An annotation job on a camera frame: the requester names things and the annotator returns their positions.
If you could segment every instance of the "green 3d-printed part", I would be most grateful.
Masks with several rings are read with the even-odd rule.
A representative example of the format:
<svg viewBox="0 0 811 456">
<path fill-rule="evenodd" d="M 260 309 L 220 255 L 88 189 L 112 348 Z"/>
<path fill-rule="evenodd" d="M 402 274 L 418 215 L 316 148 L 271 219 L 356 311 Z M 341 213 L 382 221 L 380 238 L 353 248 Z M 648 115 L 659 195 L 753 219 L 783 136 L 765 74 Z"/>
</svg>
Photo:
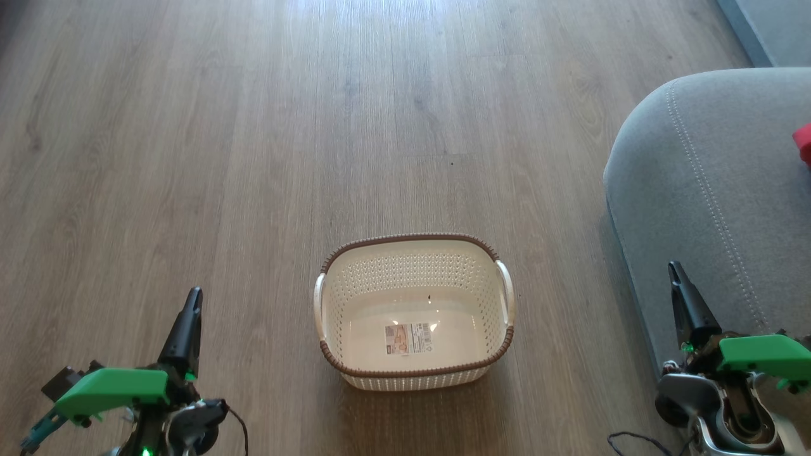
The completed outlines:
<svg viewBox="0 0 811 456">
<path fill-rule="evenodd" d="M 169 375 L 147 369 L 102 368 L 82 377 L 76 385 L 56 401 L 54 407 L 75 424 L 80 418 L 98 416 L 102 411 L 132 405 L 169 403 L 166 382 Z"/>
<path fill-rule="evenodd" d="M 726 338 L 719 342 L 720 370 L 757 371 L 790 382 L 811 381 L 811 351 L 781 334 Z"/>
</svg>

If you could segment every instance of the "sofa seam stitching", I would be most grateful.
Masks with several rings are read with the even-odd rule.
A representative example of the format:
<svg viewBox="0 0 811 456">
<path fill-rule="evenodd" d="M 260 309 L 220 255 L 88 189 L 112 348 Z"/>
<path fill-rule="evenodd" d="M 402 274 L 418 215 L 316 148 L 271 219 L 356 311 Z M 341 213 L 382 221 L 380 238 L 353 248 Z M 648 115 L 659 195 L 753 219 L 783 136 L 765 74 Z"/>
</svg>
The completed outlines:
<svg viewBox="0 0 811 456">
<path fill-rule="evenodd" d="M 673 122 L 673 127 L 676 129 L 676 134 L 678 134 L 679 136 L 682 148 L 684 149 L 684 154 L 687 156 L 687 159 L 690 162 L 690 166 L 693 168 L 693 173 L 696 177 L 696 181 L 698 182 L 702 194 L 704 195 L 707 207 L 710 209 L 710 215 L 713 218 L 715 229 L 718 231 L 724 249 L 727 251 L 727 256 L 729 258 L 730 264 L 732 265 L 732 269 L 735 272 L 735 275 L 738 279 L 740 290 L 744 294 L 744 299 L 746 300 L 746 303 L 749 306 L 749 311 L 752 313 L 752 317 L 755 320 L 755 324 L 762 328 L 763 323 L 766 323 L 766 327 L 770 329 L 769 322 L 763 313 L 760 303 L 757 301 L 757 296 L 755 295 L 754 289 L 752 288 L 752 282 L 751 280 L 749 280 L 749 275 L 746 273 L 746 269 L 743 265 L 743 260 L 740 258 L 740 253 L 738 252 L 738 249 L 735 245 L 735 241 L 732 238 L 732 234 L 729 232 L 729 227 L 727 226 L 727 223 L 723 218 L 723 214 L 721 213 L 721 208 L 718 203 L 718 199 L 715 197 L 715 194 L 712 191 L 710 182 L 706 177 L 706 173 L 704 172 L 704 167 L 701 164 L 701 160 L 699 159 L 696 149 L 693 145 L 693 142 L 691 141 L 689 133 L 687 132 L 687 127 L 684 125 L 684 121 L 682 120 L 681 114 L 679 113 L 679 107 L 676 101 L 677 82 L 679 82 L 679 80 L 674 80 L 666 91 L 667 111 L 670 114 L 671 121 Z M 741 271 L 743 271 L 746 277 L 747 285 L 749 285 L 749 291 L 746 290 L 746 286 L 744 285 L 744 279 L 743 277 L 741 277 L 740 274 Z M 749 292 L 751 292 L 752 297 L 754 297 L 755 300 L 754 306 L 752 303 L 752 297 L 750 297 Z M 760 314 L 762 321 L 758 319 L 757 317 L 758 314 Z"/>
</svg>

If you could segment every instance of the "basket handle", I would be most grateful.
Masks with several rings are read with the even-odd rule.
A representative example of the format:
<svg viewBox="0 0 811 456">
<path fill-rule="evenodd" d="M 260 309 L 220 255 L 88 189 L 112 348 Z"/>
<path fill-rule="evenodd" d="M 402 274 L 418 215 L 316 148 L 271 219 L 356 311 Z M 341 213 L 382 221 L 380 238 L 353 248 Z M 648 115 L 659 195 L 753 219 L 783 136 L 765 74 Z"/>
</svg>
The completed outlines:
<svg viewBox="0 0 811 456">
<path fill-rule="evenodd" d="M 501 274 L 501 281 L 504 282 L 504 295 L 507 297 L 507 315 L 504 318 L 507 320 L 507 326 L 513 326 L 515 321 L 515 289 L 513 289 L 513 280 L 509 276 L 507 266 L 496 260 L 496 268 Z"/>
<path fill-rule="evenodd" d="M 315 280 L 315 293 L 312 296 L 312 310 L 313 314 L 315 315 L 315 330 L 318 331 L 318 338 L 321 342 L 324 342 L 327 339 L 327 336 L 324 335 L 324 322 L 322 321 L 321 317 L 321 300 L 323 298 L 323 291 L 324 291 L 324 279 L 327 278 L 327 274 L 321 273 L 318 278 Z"/>
</svg>

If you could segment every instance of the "brown basket rim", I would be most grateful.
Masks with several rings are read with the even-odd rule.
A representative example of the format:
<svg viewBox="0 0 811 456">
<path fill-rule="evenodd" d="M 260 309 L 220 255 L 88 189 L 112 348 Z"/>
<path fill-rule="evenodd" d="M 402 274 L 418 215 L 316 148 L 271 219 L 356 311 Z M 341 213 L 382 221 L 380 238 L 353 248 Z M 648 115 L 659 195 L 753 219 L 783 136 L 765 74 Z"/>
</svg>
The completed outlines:
<svg viewBox="0 0 811 456">
<path fill-rule="evenodd" d="M 455 240 L 455 241 L 466 241 L 469 243 L 476 244 L 477 246 L 481 247 L 490 258 L 495 262 L 499 260 L 498 254 L 496 251 L 490 247 L 490 245 L 480 238 L 470 236 L 468 234 L 457 234 L 457 233 L 419 233 L 419 234 L 395 234 L 391 236 L 380 236 L 377 238 L 370 238 L 370 239 L 363 239 L 359 241 L 355 241 L 352 243 L 346 243 L 340 246 L 335 252 L 333 252 L 327 260 L 324 262 L 324 266 L 321 267 L 321 273 L 326 274 L 329 271 L 329 267 L 333 264 L 335 259 L 342 253 L 347 252 L 349 250 L 359 248 L 359 247 L 367 247 L 371 245 L 377 245 L 382 243 L 395 243 L 395 242 L 405 242 L 405 241 L 422 241 L 422 240 Z M 476 361 L 474 363 L 467 363 L 467 364 L 458 364 L 455 366 L 449 366 L 446 368 L 433 368 L 433 369 L 422 369 L 418 371 L 363 371 L 360 369 L 352 369 L 346 367 L 341 361 L 339 361 L 335 355 L 329 350 L 329 346 L 327 345 L 326 341 L 320 341 L 321 346 L 321 353 L 324 354 L 326 360 L 339 372 L 344 373 L 348 376 L 355 376 L 355 377 L 364 377 L 364 378 L 409 378 L 409 377 L 418 377 L 418 376 L 436 376 L 436 375 L 445 375 L 445 374 L 452 374 L 457 372 L 464 372 L 473 369 L 485 368 L 494 362 L 498 361 L 504 353 L 507 352 L 510 344 L 513 343 L 513 335 L 515 334 L 515 329 L 513 325 L 507 326 L 507 331 L 504 334 L 504 341 L 501 343 L 499 349 L 492 355 L 488 356 L 481 361 Z"/>
<path fill-rule="evenodd" d="M 355 248 L 368 247 L 371 245 L 385 243 L 399 243 L 406 241 L 466 241 L 481 247 L 490 256 L 490 258 L 492 258 L 493 261 L 499 259 L 496 250 L 494 250 L 493 247 L 490 247 L 490 244 L 484 242 L 480 238 L 471 236 L 469 234 L 458 234 L 458 233 L 393 234 L 389 236 L 379 236 L 376 238 L 361 239 L 359 241 L 345 243 L 344 245 L 340 246 L 338 249 L 333 251 L 333 253 L 331 253 L 327 257 L 327 260 L 324 262 L 324 265 L 321 266 L 321 273 L 327 273 L 327 271 L 329 271 L 329 267 L 333 265 L 333 262 L 335 261 L 336 258 L 338 258 L 340 254 L 346 253 Z"/>
<path fill-rule="evenodd" d="M 433 368 L 433 369 L 422 369 L 418 371 L 362 371 L 360 369 L 351 369 L 346 367 L 341 361 L 338 361 L 335 358 L 335 355 L 329 350 L 326 341 L 320 341 L 321 345 L 321 353 L 324 354 L 324 357 L 327 361 L 338 371 L 344 373 L 348 376 L 356 376 L 356 377 L 364 377 L 364 378 L 409 378 L 409 377 L 418 377 L 418 376 L 436 376 L 436 375 L 445 375 L 445 374 L 452 374 L 457 372 L 464 372 L 464 371 L 471 371 L 474 369 L 485 368 L 494 362 L 498 361 L 504 353 L 507 352 L 510 344 L 513 343 L 513 335 L 515 334 L 515 329 L 512 325 L 507 326 L 507 333 L 504 335 L 504 342 L 501 343 L 499 349 L 492 355 L 488 356 L 481 361 L 476 361 L 475 363 L 467 363 L 467 364 L 458 364 L 455 366 L 449 366 L 446 368 Z"/>
</svg>

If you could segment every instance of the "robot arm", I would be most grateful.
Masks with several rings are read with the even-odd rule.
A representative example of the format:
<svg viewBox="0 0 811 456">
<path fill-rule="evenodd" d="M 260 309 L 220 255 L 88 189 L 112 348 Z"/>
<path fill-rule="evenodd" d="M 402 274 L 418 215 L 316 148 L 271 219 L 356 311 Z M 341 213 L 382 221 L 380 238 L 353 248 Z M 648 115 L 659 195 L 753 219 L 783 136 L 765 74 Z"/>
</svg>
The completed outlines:
<svg viewBox="0 0 811 456">
<path fill-rule="evenodd" d="M 22 455 L 33 454 L 68 421 L 87 428 L 92 417 L 101 420 L 102 412 L 120 407 L 133 410 L 135 430 L 121 449 L 108 454 L 194 456 L 208 451 L 229 408 L 221 399 L 201 401 L 194 387 L 202 306 L 203 291 L 192 288 L 154 364 L 121 369 L 93 361 L 87 372 L 64 368 L 42 388 L 54 408 L 23 440 Z"/>
<path fill-rule="evenodd" d="M 683 363 L 668 361 L 656 408 L 669 424 L 690 428 L 695 454 L 805 455 L 794 426 L 770 413 L 755 390 L 758 375 L 781 379 L 796 394 L 811 380 L 806 341 L 785 333 L 747 336 L 724 332 L 677 262 L 668 266 L 673 315 Z"/>
</svg>

